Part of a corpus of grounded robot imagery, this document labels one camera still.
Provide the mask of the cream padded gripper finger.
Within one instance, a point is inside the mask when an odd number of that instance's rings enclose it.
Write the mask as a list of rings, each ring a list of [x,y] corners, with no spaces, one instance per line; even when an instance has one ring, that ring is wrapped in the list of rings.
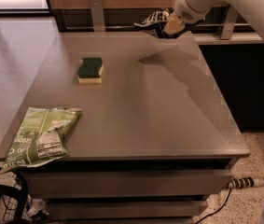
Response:
[[[165,36],[173,37],[180,36],[185,29],[184,22],[179,19],[175,14],[172,14],[167,23],[165,24],[162,32]]]

